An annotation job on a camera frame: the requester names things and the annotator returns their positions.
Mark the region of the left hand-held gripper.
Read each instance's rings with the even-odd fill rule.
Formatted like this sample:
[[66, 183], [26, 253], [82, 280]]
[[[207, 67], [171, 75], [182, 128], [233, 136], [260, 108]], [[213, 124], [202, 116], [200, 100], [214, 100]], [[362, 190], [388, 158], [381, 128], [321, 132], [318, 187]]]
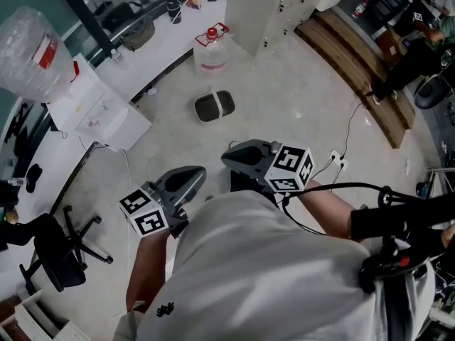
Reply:
[[155, 182], [135, 186], [119, 201], [119, 208], [139, 237], [168, 230], [176, 239], [189, 224], [184, 206], [196, 196], [206, 176], [202, 166], [169, 170]]

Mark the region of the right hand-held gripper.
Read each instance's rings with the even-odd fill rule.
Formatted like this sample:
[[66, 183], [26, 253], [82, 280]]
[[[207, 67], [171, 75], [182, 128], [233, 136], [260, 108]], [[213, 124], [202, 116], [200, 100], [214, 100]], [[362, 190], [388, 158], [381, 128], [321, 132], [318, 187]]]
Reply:
[[230, 170], [255, 180], [270, 193], [300, 193], [314, 170], [311, 151], [273, 141], [250, 139], [224, 152]]

